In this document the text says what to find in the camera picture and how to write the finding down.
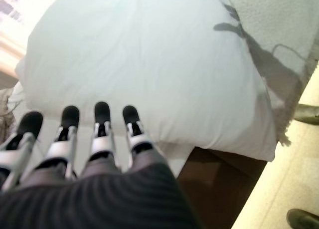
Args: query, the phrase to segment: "tiled floor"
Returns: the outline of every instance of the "tiled floor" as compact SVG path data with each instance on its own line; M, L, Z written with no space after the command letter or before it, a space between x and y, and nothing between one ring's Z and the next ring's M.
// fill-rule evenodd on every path
M319 106L319 68L300 102ZM277 146L233 229L290 229L291 208L319 215L319 126L293 121L287 135L291 146Z

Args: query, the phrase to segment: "shoe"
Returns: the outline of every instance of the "shoe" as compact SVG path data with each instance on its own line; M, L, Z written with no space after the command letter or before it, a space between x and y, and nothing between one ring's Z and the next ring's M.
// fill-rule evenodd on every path
M287 222L293 229L319 229L319 217L301 209L289 210Z
M294 119L303 123L319 125L319 107L298 104Z

